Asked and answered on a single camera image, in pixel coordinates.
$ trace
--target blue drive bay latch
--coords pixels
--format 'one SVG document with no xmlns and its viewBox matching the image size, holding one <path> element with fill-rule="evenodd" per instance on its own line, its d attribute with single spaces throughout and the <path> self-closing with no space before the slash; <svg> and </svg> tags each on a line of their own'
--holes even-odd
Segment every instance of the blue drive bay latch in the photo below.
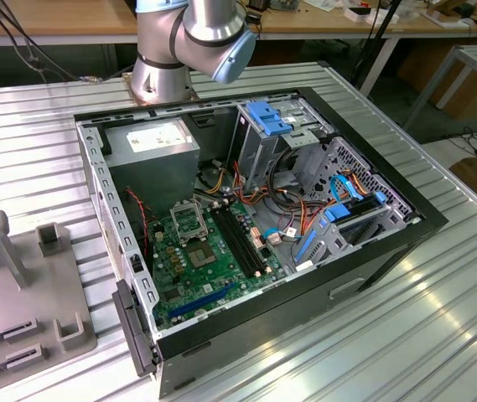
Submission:
<svg viewBox="0 0 477 402">
<path fill-rule="evenodd" d="M 279 113 L 267 102 L 249 102 L 246 109 L 269 137 L 292 131 L 292 126 L 281 120 Z"/>
</svg>

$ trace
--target green circuit board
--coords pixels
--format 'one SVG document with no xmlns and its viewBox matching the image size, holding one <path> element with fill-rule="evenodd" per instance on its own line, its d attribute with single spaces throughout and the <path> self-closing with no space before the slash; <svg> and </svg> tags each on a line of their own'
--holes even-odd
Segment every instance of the green circuit board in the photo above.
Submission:
<svg viewBox="0 0 477 402">
<path fill-rule="evenodd" d="M 248 229 L 254 227 L 242 204 L 234 203 L 230 211 L 237 220 L 243 220 Z M 259 277 L 247 278 L 229 250 L 218 226 L 210 217 L 208 209 L 203 210 L 203 218 L 209 232 L 206 239 L 190 241 L 185 247 L 179 243 L 171 217 L 160 219 L 149 225 L 151 235 L 155 239 L 153 281 L 160 297 L 153 313 L 160 329 L 170 328 L 196 314 L 209 312 L 286 276 L 271 246 L 265 245 L 262 251 L 257 251 L 257 254 L 266 266 L 272 269 L 272 272 L 263 272 Z M 184 224 L 190 228 L 199 225 L 196 221 Z M 162 229 L 163 238 L 158 241 L 156 232 Z M 253 245 L 251 235 L 247 230 L 244 230 L 244 233 Z M 178 317 L 170 316 L 175 309 L 196 302 L 205 296 L 213 296 L 218 291 L 225 292 L 225 296 L 197 306 L 195 310 L 180 314 Z"/>
</svg>

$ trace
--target motherboard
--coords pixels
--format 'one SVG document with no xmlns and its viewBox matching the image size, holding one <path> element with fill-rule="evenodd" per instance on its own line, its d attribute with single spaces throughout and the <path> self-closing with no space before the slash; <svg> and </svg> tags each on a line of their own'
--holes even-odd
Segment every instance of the motherboard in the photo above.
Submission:
<svg viewBox="0 0 477 402">
<path fill-rule="evenodd" d="M 198 210 L 200 219 L 196 213 L 179 211 L 149 225 L 154 238 L 153 280 L 160 295 L 153 314 L 160 329 L 286 276 L 242 203 Z M 183 233 L 196 230 L 198 236 L 184 241 Z"/>
</svg>

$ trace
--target wooden desk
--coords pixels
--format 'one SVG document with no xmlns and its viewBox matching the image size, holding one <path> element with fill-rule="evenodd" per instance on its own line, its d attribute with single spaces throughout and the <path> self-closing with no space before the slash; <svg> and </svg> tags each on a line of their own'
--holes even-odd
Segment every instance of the wooden desk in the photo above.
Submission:
<svg viewBox="0 0 477 402">
<path fill-rule="evenodd" d="M 24 30 L 39 44 L 137 42 L 136 18 L 124 0 L 7 2 Z M 0 27 L 0 45 L 7 44 L 8 38 Z"/>
<path fill-rule="evenodd" d="M 123 0 L 8 0 L 8 4 L 26 32 L 39 44 L 137 42 L 136 19 Z M 326 13 L 301 2 L 295 13 L 264 12 L 261 39 L 363 39 L 370 29 L 368 23 L 350 21 L 339 9 Z M 422 16 L 411 22 L 393 24 L 385 33 L 387 41 L 361 92 L 369 94 L 399 39 L 468 36 L 477 36 L 477 29 L 445 29 Z M 5 45 L 10 42 L 0 28 L 0 46 Z"/>
<path fill-rule="evenodd" d="M 342 39 L 368 36 L 371 26 L 368 23 L 354 23 L 336 8 L 328 13 L 301 2 L 294 13 L 268 9 L 262 14 L 262 36 L 264 39 Z M 471 36 L 477 35 L 476 28 Z M 441 28 L 429 19 L 419 16 L 409 22 L 391 24 L 384 37 L 402 35 L 409 37 L 467 37 L 467 28 Z"/>
</svg>

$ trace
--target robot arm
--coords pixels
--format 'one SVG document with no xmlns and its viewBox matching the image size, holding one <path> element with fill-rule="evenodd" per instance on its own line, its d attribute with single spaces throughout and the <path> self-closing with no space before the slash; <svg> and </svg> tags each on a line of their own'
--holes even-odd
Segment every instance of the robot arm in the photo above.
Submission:
<svg viewBox="0 0 477 402">
<path fill-rule="evenodd" d="M 189 67 L 228 84 L 246 68 L 256 35 L 236 0 L 138 0 L 132 91 L 144 102 L 189 97 Z"/>
</svg>

